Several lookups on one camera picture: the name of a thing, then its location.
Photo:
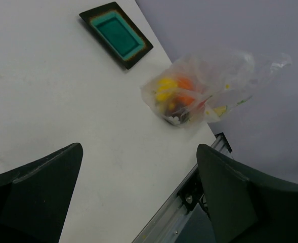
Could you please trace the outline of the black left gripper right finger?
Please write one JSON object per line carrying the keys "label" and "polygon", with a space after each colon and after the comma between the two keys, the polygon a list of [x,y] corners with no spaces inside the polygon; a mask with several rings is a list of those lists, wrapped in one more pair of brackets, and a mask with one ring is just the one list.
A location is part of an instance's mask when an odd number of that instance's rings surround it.
{"label": "black left gripper right finger", "polygon": [[205,144],[197,164],[217,242],[298,242],[298,184]]}

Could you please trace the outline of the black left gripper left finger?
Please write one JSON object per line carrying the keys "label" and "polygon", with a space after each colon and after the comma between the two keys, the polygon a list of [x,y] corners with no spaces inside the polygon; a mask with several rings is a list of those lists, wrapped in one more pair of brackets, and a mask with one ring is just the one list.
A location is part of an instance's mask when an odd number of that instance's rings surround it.
{"label": "black left gripper left finger", "polygon": [[0,242],[58,242],[83,157],[72,143],[0,174]]}

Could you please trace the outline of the dark purple fake fruit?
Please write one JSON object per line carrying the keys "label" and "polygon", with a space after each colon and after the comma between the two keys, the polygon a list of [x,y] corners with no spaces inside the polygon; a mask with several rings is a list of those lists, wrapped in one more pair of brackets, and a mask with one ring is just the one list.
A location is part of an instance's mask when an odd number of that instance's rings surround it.
{"label": "dark purple fake fruit", "polygon": [[183,124],[189,119],[189,111],[183,103],[171,102],[164,112],[165,120],[171,124]]}

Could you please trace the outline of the clear plastic bag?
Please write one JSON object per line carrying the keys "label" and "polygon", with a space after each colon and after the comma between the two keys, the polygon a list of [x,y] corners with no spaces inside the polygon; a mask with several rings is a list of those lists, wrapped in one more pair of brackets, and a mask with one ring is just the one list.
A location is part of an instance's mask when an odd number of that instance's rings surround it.
{"label": "clear plastic bag", "polygon": [[285,53],[270,56],[236,49],[210,48],[176,60],[141,87],[141,96],[153,113],[166,121],[164,112],[168,104],[177,102],[179,88],[166,101],[159,103],[155,99],[157,83],[164,77],[175,81],[178,77],[187,77],[195,86],[192,92],[195,102],[186,106],[189,119],[178,125],[166,122],[180,128],[201,122],[216,123],[251,99],[291,64],[291,57]]}

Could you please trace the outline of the orange fake fruit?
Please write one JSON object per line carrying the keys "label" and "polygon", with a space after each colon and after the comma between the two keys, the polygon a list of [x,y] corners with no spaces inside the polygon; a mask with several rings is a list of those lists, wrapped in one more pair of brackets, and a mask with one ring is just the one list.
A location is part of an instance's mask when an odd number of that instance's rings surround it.
{"label": "orange fake fruit", "polygon": [[195,91],[194,83],[191,79],[187,77],[178,77],[177,85],[179,92],[176,95],[176,101],[185,105],[190,106],[195,102],[192,92]]}

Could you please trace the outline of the yellow fake fruit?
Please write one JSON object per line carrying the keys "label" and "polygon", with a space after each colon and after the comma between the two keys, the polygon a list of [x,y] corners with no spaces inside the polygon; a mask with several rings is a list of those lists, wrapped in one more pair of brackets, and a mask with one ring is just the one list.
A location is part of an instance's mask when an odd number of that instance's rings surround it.
{"label": "yellow fake fruit", "polygon": [[155,93],[155,99],[159,103],[166,101],[178,87],[178,83],[170,77],[162,78],[157,84],[158,87]]}

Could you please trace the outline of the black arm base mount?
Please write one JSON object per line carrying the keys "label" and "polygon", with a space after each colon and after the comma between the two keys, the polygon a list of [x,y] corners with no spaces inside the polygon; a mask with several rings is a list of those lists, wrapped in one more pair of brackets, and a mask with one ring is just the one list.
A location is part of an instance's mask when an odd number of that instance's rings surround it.
{"label": "black arm base mount", "polygon": [[194,208],[199,205],[204,212],[208,212],[208,206],[206,202],[203,202],[205,196],[200,175],[198,173],[193,174],[182,186],[177,194],[187,212],[191,212]]}

